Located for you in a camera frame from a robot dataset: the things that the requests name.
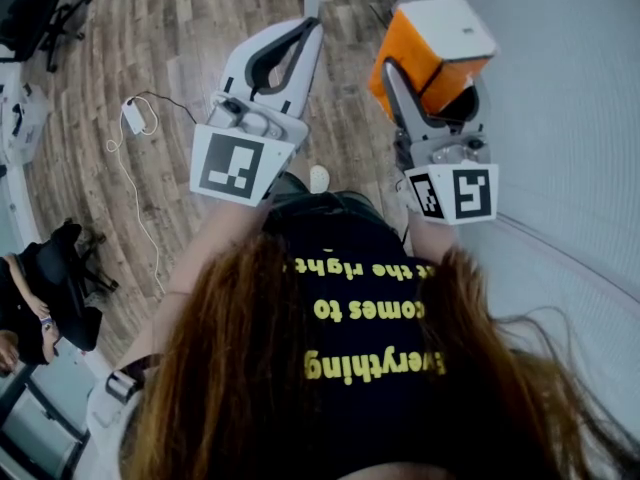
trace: person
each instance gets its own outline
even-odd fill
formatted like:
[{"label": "person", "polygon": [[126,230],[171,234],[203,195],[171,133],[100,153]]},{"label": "person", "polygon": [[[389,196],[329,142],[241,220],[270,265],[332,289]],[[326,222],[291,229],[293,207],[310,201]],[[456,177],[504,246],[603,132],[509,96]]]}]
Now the person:
[{"label": "person", "polygon": [[[62,255],[74,247],[82,228],[65,223],[52,235]],[[67,289],[44,279],[36,265],[46,244],[30,244],[19,256],[0,258],[0,373],[14,371],[19,359],[25,364],[48,364],[62,335],[84,351],[96,346],[102,314],[85,308],[78,314]]]},{"label": "person", "polygon": [[512,347],[451,228],[410,214],[408,256],[361,194],[291,173],[276,192],[216,203],[122,358],[162,354],[124,478],[637,473],[637,441],[553,349]]}]

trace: black t-shirt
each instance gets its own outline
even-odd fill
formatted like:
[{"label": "black t-shirt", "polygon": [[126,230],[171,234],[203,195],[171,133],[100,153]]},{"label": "black t-shirt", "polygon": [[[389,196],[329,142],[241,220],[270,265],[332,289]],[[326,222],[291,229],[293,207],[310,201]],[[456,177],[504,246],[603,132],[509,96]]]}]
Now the black t-shirt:
[{"label": "black t-shirt", "polygon": [[305,375],[320,394],[323,475],[377,464],[446,467],[439,442],[448,374],[418,318],[419,283],[433,275],[388,227],[346,215],[299,216],[280,225],[313,315]]},{"label": "black t-shirt", "polygon": [[0,329],[18,335],[18,353],[25,364],[46,364],[42,326],[13,282],[9,264],[0,258]]}]

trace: floor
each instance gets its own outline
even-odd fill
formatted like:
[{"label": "floor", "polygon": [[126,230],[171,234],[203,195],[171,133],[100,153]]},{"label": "floor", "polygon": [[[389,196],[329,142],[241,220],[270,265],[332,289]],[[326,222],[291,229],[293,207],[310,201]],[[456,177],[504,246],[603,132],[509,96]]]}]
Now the floor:
[{"label": "floor", "polygon": [[[400,229],[406,212],[394,196],[400,176],[393,125],[367,90],[384,35],[372,7],[385,15],[394,1],[324,0],[324,45],[304,119],[312,130],[306,154],[329,169],[331,188],[364,193]],[[302,9],[302,0],[93,0],[86,39],[61,47],[57,73],[45,72],[42,54],[25,65],[24,81],[41,85],[53,105],[43,144],[26,169],[36,221],[42,236],[67,217],[106,234],[99,262],[121,286],[101,307],[99,347],[112,363],[161,295],[133,191],[105,148],[119,136],[122,101],[151,90],[184,103],[203,122],[231,50]],[[123,161],[138,185],[142,220],[160,247],[166,281],[211,202],[189,192],[192,122],[181,109],[150,101],[160,127],[151,137],[126,133]]]}]

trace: white cable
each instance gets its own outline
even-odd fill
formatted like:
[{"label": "white cable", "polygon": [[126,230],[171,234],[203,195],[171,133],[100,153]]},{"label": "white cable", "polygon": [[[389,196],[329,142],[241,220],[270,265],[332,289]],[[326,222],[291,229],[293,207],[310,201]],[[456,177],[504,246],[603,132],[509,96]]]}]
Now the white cable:
[{"label": "white cable", "polygon": [[[152,131],[145,132],[144,130],[142,130],[142,133],[144,135],[152,135],[158,129],[158,116],[156,115],[156,113],[151,108],[151,104],[146,99],[141,98],[140,96],[135,96],[135,99],[142,100],[149,106],[149,110],[151,111],[151,114],[153,115],[153,117],[155,119],[155,125],[154,125]],[[138,198],[138,187],[136,187],[136,184],[133,182],[133,180],[131,179],[131,176],[127,172],[127,169],[125,168],[124,164],[122,163],[122,156],[120,155],[120,147],[122,146],[122,143],[124,142],[124,131],[122,130],[122,116],[123,115],[124,115],[124,112],[121,110],[120,111],[120,118],[118,119],[118,126],[120,128],[120,142],[116,142],[113,139],[109,139],[106,142],[106,147],[107,147],[107,151],[109,153],[117,153],[118,163],[120,164],[120,168],[122,169],[122,171],[124,172],[125,176],[129,180],[129,183],[131,183],[131,186],[133,187],[133,191],[134,191],[134,194],[136,196],[136,212],[137,212],[137,215],[138,215],[138,224],[140,224],[140,227],[142,228],[142,231],[144,231],[144,234],[147,235],[147,238],[153,244],[153,247],[156,250],[156,268],[155,268],[153,276],[155,277],[156,283],[158,283],[158,286],[160,287],[160,290],[162,291],[163,294],[165,294],[166,292],[164,291],[164,286],[162,286],[162,283],[160,282],[160,279],[158,278],[158,268],[160,267],[160,249],[158,248],[158,244],[156,244],[154,242],[153,238],[151,238],[151,235],[147,231],[147,228],[145,228],[144,224],[142,223],[142,218],[140,217],[140,200]]]}]

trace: orange box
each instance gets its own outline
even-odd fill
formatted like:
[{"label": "orange box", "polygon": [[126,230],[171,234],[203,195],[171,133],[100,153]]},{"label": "orange box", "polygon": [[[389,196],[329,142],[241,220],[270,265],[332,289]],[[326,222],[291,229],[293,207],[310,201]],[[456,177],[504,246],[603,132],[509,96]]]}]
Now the orange box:
[{"label": "orange box", "polygon": [[382,83],[392,58],[406,71],[429,115],[438,114],[471,84],[498,53],[493,37],[466,0],[400,4],[382,43],[369,89],[393,120]]}]

